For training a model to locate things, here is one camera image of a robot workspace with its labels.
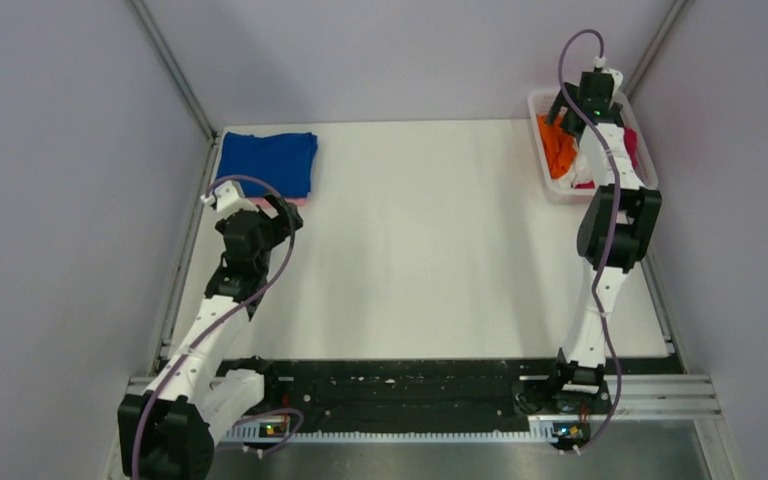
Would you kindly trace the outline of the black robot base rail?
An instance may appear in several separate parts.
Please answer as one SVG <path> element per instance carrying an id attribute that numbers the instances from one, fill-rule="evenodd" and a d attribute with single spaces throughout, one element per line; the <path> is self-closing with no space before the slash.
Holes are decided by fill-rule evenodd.
<path id="1" fill-rule="evenodd" d="M 537 414 L 568 419 L 549 429 L 559 450 L 584 445 L 591 437 L 589 419 L 612 407 L 609 375 L 622 381 L 623 396 L 635 375 L 678 374 L 675 356 L 624 358 L 617 366 L 585 375 L 594 394 L 564 392 L 561 384 L 575 374 L 549 359 L 295 361 L 225 360 L 218 373 L 261 374 L 265 393 L 250 409 L 263 419 L 256 444 L 269 438 L 316 437 L 345 443 L 354 437 L 440 442 L 501 434 L 525 434 L 536 428 Z"/>

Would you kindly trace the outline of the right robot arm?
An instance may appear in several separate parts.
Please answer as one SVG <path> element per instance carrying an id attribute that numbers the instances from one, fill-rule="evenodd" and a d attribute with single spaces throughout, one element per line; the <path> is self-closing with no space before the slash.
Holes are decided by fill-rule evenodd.
<path id="1" fill-rule="evenodd" d="M 588 298 L 546 385 L 549 404 L 560 412 L 574 411 L 587 395 L 604 394 L 612 353 L 606 326 L 620 289 L 647 252 L 662 204 L 661 193 L 637 174 L 626 147 L 623 107 L 615 99 L 620 81 L 614 69 L 585 71 L 578 84 L 563 83 L 548 114 L 573 138 L 576 160 L 594 185 L 576 237 Z"/>

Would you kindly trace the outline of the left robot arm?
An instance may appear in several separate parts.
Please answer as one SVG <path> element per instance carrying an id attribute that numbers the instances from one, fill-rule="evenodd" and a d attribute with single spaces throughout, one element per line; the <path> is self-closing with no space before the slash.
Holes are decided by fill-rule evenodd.
<path id="1" fill-rule="evenodd" d="M 216 383 L 224 356 L 276 283 L 272 251 L 293 247 L 303 220 L 295 205 L 269 194 L 274 214 L 233 203 L 216 224 L 224 242 L 193 322 L 167 364 L 117 410 L 121 468 L 129 479 L 203 479 L 226 432 L 249 409 L 268 413 L 280 386 L 253 370 Z"/>

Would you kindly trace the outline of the orange t shirt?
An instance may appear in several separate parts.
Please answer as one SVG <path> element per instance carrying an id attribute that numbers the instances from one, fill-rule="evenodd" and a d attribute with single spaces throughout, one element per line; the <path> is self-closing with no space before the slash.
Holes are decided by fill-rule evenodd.
<path id="1" fill-rule="evenodd" d="M 548 115 L 538 115 L 537 125 L 539 137 L 543 145 L 549 176 L 557 180 L 566 175 L 572 168 L 577 156 L 574 147 L 574 137 L 562 127 L 563 115 L 553 122 L 548 121 Z"/>

